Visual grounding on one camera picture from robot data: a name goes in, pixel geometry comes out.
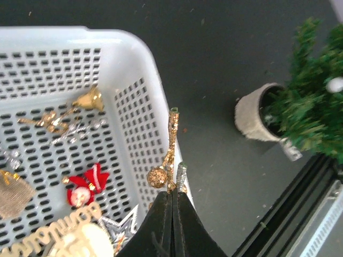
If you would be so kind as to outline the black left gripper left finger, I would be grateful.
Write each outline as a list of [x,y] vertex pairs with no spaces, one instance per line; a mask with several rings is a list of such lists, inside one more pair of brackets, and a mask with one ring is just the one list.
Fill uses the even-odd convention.
[[160,192],[136,234],[118,256],[170,256],[172,198]]

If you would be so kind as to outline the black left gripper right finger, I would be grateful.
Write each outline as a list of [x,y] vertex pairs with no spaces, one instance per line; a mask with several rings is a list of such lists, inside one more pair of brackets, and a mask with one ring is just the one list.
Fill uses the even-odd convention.
[[226,256],[204,228],[188,196],[173,191],[173,255]]

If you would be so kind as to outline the gold glitter ball sprig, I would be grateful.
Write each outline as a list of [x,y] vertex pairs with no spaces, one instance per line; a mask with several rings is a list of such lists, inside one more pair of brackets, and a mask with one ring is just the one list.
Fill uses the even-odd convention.
[[171,193],[175,188],[174,182],[174,162],[176,139],[179,123],[179,111],[173,107],[169,111],[168,117],[168,149],[160,166],[153,167],[147,174],[149,186],[159,189],[166,186],[167,192]]

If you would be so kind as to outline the clear battery box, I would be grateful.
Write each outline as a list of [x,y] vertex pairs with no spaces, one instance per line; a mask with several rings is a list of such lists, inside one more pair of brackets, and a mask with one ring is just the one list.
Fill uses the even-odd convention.
[[281,139],[280,145],[284,154],[290,161],[294,162],[303,157],[302,153],[295,146],[293,146],[292,142],[289,139]]

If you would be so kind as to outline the white tree pot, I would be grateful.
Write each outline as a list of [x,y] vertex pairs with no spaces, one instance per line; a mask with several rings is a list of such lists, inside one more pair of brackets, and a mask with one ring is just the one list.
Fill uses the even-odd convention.
[[279,142],[281,135],[275,126],[263,123],[262,110],[272,102],[269,93],[276,93],[283,87],[278,83],[268,83],[242,97],[235,106],[236,128],[247,138],[259,141]]

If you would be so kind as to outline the small green christmas tree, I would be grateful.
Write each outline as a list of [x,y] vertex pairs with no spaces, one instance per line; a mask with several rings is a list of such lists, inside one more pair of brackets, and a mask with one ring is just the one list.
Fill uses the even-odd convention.
[[262,120],[301,150],[324,154],[342,163],[342,24],[331,29],[314,55],[318,19],[308,18],[296,29],[290,79],[282,89],[268,93],[271,103]]

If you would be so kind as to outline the silver bead sprig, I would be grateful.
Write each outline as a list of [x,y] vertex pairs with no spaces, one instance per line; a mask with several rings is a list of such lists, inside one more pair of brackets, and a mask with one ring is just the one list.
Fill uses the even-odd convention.
[[187,193],[185,179],[187,177],[187,165],[180,162],[177,167],[176,186],[179,192]]

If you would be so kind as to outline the white ball string lights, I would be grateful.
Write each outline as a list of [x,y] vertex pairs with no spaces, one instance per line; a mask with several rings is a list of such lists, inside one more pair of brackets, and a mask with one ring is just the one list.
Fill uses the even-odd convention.
[[332,94],[341,92],[343,90],[343,77],[336,77],[331,79],[326,84],[326,90]]

